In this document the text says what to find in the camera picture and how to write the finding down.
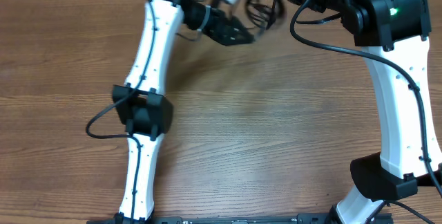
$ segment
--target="robotic arm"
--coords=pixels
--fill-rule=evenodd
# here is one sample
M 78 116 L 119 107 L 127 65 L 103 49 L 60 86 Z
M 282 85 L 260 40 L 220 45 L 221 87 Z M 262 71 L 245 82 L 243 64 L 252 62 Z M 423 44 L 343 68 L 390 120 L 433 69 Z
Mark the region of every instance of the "robotic arm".
M 250 44 L 255 40 L 237 18 L 227 17 L 218 10 L 221 1 L 235 4 L 237 0 L 212 0 L 211 6 L 195 0 L 149 0 L 146 3 L 146 20 L 137 58 L 125 86 L 113 89 L 115 108 L 130 135 L 126 191 L 115 218 L 98 223 L 152 221 L 157 155 L 173 117 L 173 106 L 164 97 L 164 85 L 171 49 L 181 24 L 225 46 Z M 427 0 L 288 1 L 301 5 L 300 10 L 308 7 L 324 12 L 330 8 L 339 12 L 343 26 L 365 52 L 356 55 L 366 57 L 382 131 L 382 152 L 352 162 L 355 186 L 348 196 L 328 214 L 303 218 L 310 218 L 310 223 L 391 223 L 391 217 L 377 215 L 386 201 L 417 194 L 418 186 L 429 185 L 428 177 L 434 183 L 433 171 L 440 171 L 442 165 L 427 82 L 428 34 L 431 31 Z M 269 18 L 269 24 L 274 21 L 272 17 L 274 15 Z M 296 18 L 292 19 L 291 27 L 296 22 Z M 343 48 L 320 46 L 305 40 L 294 28 L 292 35 L 308 45 L 349 53 Z M 389 63 L 396 64 L 409 77 Z M 416 90 L 422 104 L 416 103 Z M 300 216 L 288 218 L 287 222 L 297 224 L 293 222 Z

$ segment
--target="metal base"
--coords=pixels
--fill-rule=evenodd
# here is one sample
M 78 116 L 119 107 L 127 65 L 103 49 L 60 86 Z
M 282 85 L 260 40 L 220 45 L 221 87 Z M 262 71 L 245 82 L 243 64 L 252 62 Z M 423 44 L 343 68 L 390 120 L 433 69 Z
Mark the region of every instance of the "metal base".
M 196 218 L 182 219 L 180 217 L 153 218 L 145 221 L 137 220 L 134 224 L 340 224 L 326 223 L 325 219 L 329 214 L 299 214 L 288 217 L 251 217 L 251 218 Z M 107 221 L 88 221 L 87 224 L 129 224 L 129 218 L 122 218 L 116 214 L 115 217 Z M 393 224 L 391 214 L 379 214 L 373 224 Z

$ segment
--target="wooden surface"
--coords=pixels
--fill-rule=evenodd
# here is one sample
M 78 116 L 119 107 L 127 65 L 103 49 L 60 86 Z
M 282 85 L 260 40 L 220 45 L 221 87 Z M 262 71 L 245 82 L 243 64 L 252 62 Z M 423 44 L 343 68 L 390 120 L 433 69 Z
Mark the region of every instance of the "wooden surface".
M 429 2 L 428 72 L 441 138 L 442 0 Z M 126 141 L 93 140 L 84 126 L 129 72 L 143 3 L 0 0 L 0 223 L 77 224 L 118 210 Z M 338 22 L 299 30 L 352 46 Z M 381 148 L 363 60 L 299 44 L 287 22 L 248 46 L 178 39 L 167 97 L 175 119 L 157 162 L 158 216 L 328 212 L 352 186 L 350 162 Z M 124 127 L 112 112 L 93 131 Z M 403 202 L 442 223 L 435 189 Z M 397 207 L 387 211 L 397 223 L 418 223 Z

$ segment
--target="green light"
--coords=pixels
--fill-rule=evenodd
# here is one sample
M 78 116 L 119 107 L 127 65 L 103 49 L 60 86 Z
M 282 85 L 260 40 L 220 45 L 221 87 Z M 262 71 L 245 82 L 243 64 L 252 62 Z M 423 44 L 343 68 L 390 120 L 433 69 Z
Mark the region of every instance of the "green light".
M 391 8 L 390 9 L 390 15 L 391 16 L 394 16 L 394 15 L 398 14 L 398 12 L 399 12 L 399 10 L 397 8 Z

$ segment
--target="wooden table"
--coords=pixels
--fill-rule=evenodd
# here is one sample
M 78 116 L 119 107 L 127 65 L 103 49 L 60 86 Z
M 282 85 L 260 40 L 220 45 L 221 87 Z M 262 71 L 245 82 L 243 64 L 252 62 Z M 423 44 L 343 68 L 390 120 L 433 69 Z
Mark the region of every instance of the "wooden table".
M 441 138 L 442 0 L 429 2 L 428 73 Z M 129 72 L 143 4 L 0 0 L 0 223 L 85 223 L 118 210 L 126 141 L 93 140 L 84 127 Z M 328 44 L 353 43 L 339 22 L 299 29 Z M 350 162 L 381 150 L 364 61 L 298 43 L 287 22 L 248 46 L 178 39 L 167 97 L 175 119 L 157 162 L 158 216 L 328 212 L 353 185 Z M 112 112 L 93 131 L 124 127 Z M 442 222 L 434 188 L 403 202 Z M 386 211 L 398 223 L 417 222 L 403 209 Z

